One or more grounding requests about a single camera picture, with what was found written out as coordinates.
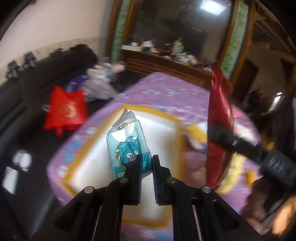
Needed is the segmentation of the red foil packet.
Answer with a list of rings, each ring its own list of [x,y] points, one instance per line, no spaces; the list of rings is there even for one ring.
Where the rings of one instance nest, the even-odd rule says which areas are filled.
[[[208,127],[218,125],[233,131],[234,119],[229,101],[233,93],[232,84],[225,78],[217,63],[211,66],[212,80],[208,105]],[[232,158],[232,152],[224,150],[207,136],[207,158],[205,162],[206,185],[214,188],[220,184]]]

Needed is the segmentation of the teal cartoon tissue pack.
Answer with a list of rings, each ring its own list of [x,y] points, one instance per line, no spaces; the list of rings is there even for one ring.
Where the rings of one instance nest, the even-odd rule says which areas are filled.
[[[114,179],[124,176],[130,162],[142,157],[142,177],[152,172],[151,153],[142,126],[131,110],[124,109],[107,133],[110,166]]]

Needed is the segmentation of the yellow towel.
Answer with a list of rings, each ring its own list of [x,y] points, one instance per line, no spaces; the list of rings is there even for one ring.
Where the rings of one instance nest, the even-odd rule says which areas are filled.
[[[218,194],[226,195],[231,192],[239,182],[241,175],[245,176],[245,184],[247,187],[252,187],[253,183],[257,180],[258,174],[251,169],[245,169],[244,163],[246,157],[234,153],[232,155],[229,167],[224,175],[223,180],[221,181],[219,187],[217,188]]]

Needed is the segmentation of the black sofa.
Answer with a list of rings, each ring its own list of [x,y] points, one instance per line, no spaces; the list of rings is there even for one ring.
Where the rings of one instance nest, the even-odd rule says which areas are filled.
[[[15,193],[1,188],[1,240],[26,240],[61,204],[52,192],[46,167],[66,138],[43,129],[55,86],[65,87],[93,67],[98,58],[86,45],[57,50],[17,72],[1,85],[1,180],[17,174]]]

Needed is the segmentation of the purple floral tablecloth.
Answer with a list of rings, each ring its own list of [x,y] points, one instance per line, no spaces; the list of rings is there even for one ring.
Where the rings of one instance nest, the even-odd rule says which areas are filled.
[[[182,122],[183,126],[187,127],[190,124],[199,126],[206,124],[208,102],[208,90],[180,78],[161,72],[155,72],[142,78],[93,113],[86,124],[75,131],[49,161],[47,175],[52,191],[63,206],[71,201],[73,195],[62,187],[62,178],[83,145],[122,105],[143,105],[172,114]],[[236,135],[246,137],[255,144],[261,142],[259,132],[250,117],[234,105],[232,110]],[[205,162],[205,155],[201,149],[187,149],[185,154],[182,154],[181,163],[187,168],[185,172],[191,174],[201,167]],[[234,189],[222,195],[222,198],[238,213],[241,212],[250,194],[250,187],[247,187],[244,182],[244,174],[240,174]],[[123,223],[121,231],[125,240],[173,240],[172,227],[171,221],[160,228]]]

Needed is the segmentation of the red gift bag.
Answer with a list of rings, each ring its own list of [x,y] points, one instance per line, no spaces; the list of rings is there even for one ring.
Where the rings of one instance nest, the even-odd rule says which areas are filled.
[[[61,138],[64,131],[77,130],[87,119],[88,108],[83,90],[66,92],[54,86],[44,129],[55,131],[56,136]]]

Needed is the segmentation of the clear plastic bags pile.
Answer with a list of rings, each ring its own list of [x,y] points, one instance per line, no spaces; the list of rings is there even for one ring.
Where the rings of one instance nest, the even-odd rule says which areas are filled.
[[[117,96],[118,92],[111,84],[124,71],[124,62],[120,61],[111,64],[109,57],[103,57],[99,60],[98,64],[86,71],[88,79],[80,86],[80,89],[83,90],[85,100],[87,102],[98,99],[110,100]]]

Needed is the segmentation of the white jug on cabinet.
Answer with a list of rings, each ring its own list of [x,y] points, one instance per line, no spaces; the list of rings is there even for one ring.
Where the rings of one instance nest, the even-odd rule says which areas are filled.
[[[183,39],[179,38],[173,42],[172,52],[176,54],[181,54],[184,50]]]

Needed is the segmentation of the wooden cabinet with mirror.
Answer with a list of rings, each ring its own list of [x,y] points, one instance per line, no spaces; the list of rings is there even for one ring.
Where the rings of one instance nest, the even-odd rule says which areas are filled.
[[[206,89],[217,62],[235,83],[254,13],[255,1],[114,1],[106,55],[140,75],[160,71]]]

